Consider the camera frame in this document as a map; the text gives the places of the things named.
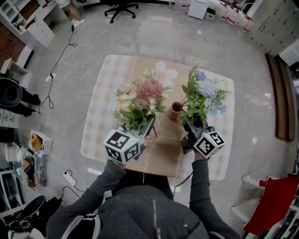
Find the red cloth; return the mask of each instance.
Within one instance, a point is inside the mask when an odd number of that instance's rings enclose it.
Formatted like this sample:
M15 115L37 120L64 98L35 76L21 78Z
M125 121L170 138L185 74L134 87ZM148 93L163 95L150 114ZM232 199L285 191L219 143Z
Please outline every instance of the red cloth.
M268 179L263 197L244 230L260 235L282 220L294 199L298 183L297 175Z

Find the gray jacket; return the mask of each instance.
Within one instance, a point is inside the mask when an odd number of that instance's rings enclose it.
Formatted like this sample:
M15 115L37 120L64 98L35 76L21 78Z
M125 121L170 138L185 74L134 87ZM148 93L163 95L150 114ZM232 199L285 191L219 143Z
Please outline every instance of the gray jacket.
M171 201L156 188L135 186L118 191L102 206L105 191L113 190L126 170L108 161L104 172L82 195L58 210L47 224L48 239L60 239L70 224L98 209L101 230L98 238L145 239L240 239L225 224L210 198L207 160L192 164L190 208Z

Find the tile floor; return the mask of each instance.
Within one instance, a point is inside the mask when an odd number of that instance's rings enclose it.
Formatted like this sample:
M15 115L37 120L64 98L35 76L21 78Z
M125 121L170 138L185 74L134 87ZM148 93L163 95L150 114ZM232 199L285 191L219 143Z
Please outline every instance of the tile floor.
M71 42L81 46L111 27L110 20L104 16L106 9L108 6L84 10L86 21L75 30ZM245 43L234 27L219 19L214 22L201 21L175 14L172 9L140 7L133 11L136 12L136 19L122 14L101 37L75 50L71 64L64 65L61 62L60 67L69 74L88 67L89 72L82 85L83 92L87 94L92 93L104 58L109 54L154 57L188 65L201 63L203 69L233 79L235 130L230 161L225 179L211 182L211 198L224 221L242 234L242 222L230 212L230 208L261 195L261 191L242 183L242 176L281 176L283 168L292 167L293 163L290 156L293 154L293 144L274 137L274 99L266 59L262 53ZM47 96L50 86L42 82L50 74L70 37L70 21L56 24L53 31L55 38L48 48L36 49L28 66L34 74L29 90L37 92L42 100ZM56 82L66 75L57 67L54 72L57 75ZM47 157L47 187L36 190L47 198L61 195L62 187L69 185L63 177L66 169L71 169L79 185L84 187L84 181L74 169L74 161L80 155L83 132L81 119L87 113L90 101L90 97L80 93L80 81L85 73L86 69L81 70L62 84L53 86L51 99L54 109L49 109L46 101L41 107L42 115L35 113L31 117L21 118L21 141L27 144L31 129L53 139L51 154ZM93 168L95 163L87 158L80 158L77 162L77 168L88 185L92 182L88 168ZM99 162L96 170L103 168L104 165ZM170 178L171 185L181 181ZM35 194L32 192L25 190L25 197L33 197ZM177 190L175 200L188 205L189 194L190 181ZM64 205L75 200L76 196L71 191L65 192ZM252 213L254 205L242 208Z

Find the table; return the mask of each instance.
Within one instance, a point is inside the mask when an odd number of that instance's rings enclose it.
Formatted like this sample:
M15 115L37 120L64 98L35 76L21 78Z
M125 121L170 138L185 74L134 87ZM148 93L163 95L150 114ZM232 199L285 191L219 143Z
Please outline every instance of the table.
M174 86L174 89L166 92L167 98L163 103L164 106L170 107L174 101L180 101L184 98L181 85L187 83L191 66L139 56L106 56L93 90L86 117L81 144L81 154L84 157L101 162L107 161L108 156L104 149L103 140L111 128L117 128L119 125L111 115L111 111L117 107L114 93L117 92L121 84L142 77L148 68L157 70L156 79L164 85ZM225 146L209 160L210 180L221 180L227 170L233 138L234 82L212 72L201 71L206 74L207 78L223 80L219 83L222 89L231 92L225 102L226 113L207 119L208 124L214 126L226 142ZM152 131L145 142L147 148L143 154L138 161L129 161L126 168L170 177L187 177L192 172L191 163L194 160L194 152L186 155L182 152L180 140L185 133L182 126L167 119L165 114L160 114L155 121L155 128L158 137L156 138Z

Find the zipper pull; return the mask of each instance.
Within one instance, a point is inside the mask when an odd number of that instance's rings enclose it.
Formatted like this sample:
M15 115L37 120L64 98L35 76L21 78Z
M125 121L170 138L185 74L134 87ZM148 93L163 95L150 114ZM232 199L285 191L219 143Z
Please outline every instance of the zipper pull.
M161 239L161 230L159 227L156 227L156 236L157 236L157 239Z

